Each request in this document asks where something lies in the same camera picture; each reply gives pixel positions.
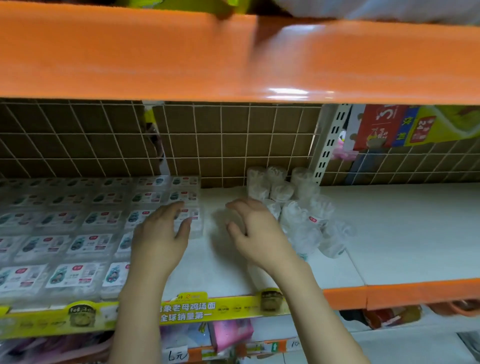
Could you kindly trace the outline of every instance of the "price tag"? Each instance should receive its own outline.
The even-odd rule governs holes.
[[[287,340],[287,351],[288,352],[295,352],[297,350],[302,350],[299,338],[288,339]]]
[[[250,342],[245,346],[247,348],[247,354],[265,354],[275,352],[272,349],[278,348],[278,343],[274,343],[276,346],[273,348],[273,344],[266,344],[264,342]]]
[[[185,363],[188,358],[188,345],[162,350],[162,363]]]

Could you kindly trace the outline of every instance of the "right hand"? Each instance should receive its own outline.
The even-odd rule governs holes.
[[[227,223],[228,233],[237,249],[270,276],[276,269],[282,269],[286,260],[299,259],[280,224],[263,203],[252,198],[239,198],[226,207],[237,211],[245,224],[246,235],[236,223]]]

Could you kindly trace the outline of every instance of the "white shelf surface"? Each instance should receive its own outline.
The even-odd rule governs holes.
[[[240,224],[239,216],[227,210],[225,204],[245,196],[244,187],[201,190],[203,237],[189,241],[180,264],[167,281],[163,300],[171,300],[178,293],[192,291],[205,291],[209,297],[255,294],[246,260],[236,250],[225,227],[229,220]],[[347,254],[339,259],[329,259],[318,251],[309,262],[317,283],[323,289],[364,285]]]
[[[367,285],[480,277],[480,183],[322,187]]]
[[[372,330],[358,321],[341,318],[347,330],[358,342],[394,340],[413,336],[437,336],[480,330],[480,316],[440,316],[427,306],[422,306],[422,317],[410,324]],[[298,336],[291,315],[252,318],[252,341],[289,339]]]
[[[361,346],[372,364],[478,364],[456,334],[369,341]],[[283,356],[285,364],[307,364],[303,351]]]

